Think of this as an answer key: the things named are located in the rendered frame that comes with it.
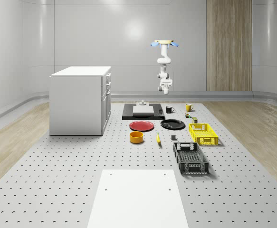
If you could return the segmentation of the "drone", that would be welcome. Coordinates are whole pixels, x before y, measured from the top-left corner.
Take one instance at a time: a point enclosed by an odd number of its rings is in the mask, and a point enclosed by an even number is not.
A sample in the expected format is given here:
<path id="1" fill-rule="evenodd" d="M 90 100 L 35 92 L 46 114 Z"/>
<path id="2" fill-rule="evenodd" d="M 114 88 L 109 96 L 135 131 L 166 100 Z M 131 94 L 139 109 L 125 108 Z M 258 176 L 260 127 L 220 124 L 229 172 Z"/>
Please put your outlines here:
<path id="1" fill-rule="evenodd" d="M 179 46 L 179 44 L 177 44 L 176 42 L 174 42 L 173 40 L 155 40 L 154 42 L 151 43 L 151 46 L 157 46 L 159 44 L 169 44 L 172 46 Z"/>

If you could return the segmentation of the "black stove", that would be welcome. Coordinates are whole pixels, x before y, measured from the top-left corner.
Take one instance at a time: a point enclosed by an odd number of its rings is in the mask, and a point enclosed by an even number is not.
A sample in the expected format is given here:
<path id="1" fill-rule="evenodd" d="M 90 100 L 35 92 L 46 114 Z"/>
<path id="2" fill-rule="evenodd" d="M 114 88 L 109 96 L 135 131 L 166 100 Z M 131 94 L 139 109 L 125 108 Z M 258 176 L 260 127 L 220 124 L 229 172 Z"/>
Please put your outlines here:
<path id="1" fill-rule="evenodd" d="M 122 120 L 164 120 L 164 111 L 160 103 L 125 104 Z"/>

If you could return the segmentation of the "dark grey basket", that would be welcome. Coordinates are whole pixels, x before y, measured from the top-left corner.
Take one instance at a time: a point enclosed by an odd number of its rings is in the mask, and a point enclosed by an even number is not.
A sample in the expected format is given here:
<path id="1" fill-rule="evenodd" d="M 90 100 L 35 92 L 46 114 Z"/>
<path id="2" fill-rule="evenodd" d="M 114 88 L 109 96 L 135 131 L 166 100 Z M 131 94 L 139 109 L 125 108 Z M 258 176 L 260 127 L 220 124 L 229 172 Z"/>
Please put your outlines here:
<path id="1" fill-rule="evenodd" d="M 209 162 L 196 142 L 175 142 L 173 150 L 181 173 L 209 172 Z"/>

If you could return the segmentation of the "black plate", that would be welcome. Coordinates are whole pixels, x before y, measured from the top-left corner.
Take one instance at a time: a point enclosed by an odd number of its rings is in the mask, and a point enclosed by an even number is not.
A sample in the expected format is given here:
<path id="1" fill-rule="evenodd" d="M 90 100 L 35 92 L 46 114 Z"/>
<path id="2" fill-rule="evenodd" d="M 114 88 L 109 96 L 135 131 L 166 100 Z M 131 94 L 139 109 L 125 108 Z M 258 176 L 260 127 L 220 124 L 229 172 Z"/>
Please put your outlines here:
<path id="1" fill-rule="evenodd" d="M 176 119 L 166 119 L 161 121 L 161 126 L 169 130 L 181 130 L 185 128 L 185 123 Z"/>

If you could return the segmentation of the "red plate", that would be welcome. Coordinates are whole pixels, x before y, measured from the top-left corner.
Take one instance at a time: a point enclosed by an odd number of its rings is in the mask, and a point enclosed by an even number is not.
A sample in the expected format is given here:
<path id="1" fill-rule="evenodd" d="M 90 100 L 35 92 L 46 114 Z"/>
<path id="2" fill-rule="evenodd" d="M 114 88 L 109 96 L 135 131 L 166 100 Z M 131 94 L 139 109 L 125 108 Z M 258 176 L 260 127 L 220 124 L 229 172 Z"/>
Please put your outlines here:
<path id="1" fill-rule="evenodd" d="M 134 121 L 129 124 L 133 131 L 146 132 L 154 128 L 154 124 L 149 121 Z"/>

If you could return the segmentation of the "white cabinet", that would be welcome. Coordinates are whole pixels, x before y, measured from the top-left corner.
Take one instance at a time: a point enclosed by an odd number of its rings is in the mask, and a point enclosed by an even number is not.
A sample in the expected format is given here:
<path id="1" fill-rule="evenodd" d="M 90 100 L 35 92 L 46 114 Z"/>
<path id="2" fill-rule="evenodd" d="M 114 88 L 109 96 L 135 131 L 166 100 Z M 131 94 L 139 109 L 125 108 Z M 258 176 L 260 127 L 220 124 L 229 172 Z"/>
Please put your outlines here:
<path id="1" fill-rule="evenodd" d="M 50 76 L 50 135 L 103 135 L 111 113 L 111 67 L 70 66 Z"/>

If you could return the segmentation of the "yellow basket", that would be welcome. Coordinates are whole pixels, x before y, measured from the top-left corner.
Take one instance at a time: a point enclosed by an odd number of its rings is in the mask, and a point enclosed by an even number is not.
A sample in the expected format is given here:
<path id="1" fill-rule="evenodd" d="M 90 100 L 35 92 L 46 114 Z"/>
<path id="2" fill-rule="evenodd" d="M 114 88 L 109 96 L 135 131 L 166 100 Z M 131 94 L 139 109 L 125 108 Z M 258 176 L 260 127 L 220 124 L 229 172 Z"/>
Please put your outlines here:
<path id="1" fill-rule="evenodd" d="M 218 135 L 207 123 L 190 123 L 189 133 L 199 145 L 218 145 Z"/>

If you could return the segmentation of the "yellow bowl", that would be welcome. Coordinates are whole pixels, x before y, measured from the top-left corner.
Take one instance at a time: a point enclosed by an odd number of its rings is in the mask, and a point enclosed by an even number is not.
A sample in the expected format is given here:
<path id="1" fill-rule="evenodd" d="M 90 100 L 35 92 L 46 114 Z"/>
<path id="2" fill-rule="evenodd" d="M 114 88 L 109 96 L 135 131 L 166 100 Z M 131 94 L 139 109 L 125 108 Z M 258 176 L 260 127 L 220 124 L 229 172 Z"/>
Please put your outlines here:
<path id="1" fill-rule="evenodd" d="M 140 131 L 133 131 L 130 133 L 130 142 L 139 144 L 143 142 L 143 133 Z"/>

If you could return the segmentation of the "white board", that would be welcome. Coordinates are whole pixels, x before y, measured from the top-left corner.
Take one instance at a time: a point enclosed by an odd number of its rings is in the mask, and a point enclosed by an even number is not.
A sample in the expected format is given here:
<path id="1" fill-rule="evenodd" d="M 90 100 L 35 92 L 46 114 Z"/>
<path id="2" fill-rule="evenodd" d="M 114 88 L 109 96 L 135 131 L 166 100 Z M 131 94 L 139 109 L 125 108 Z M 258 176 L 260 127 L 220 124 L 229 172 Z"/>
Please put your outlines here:
<path id="1" fill-rule="evenodd" d="M 188 228 L 173 170 L 103 170 L 87 228 Z"/>

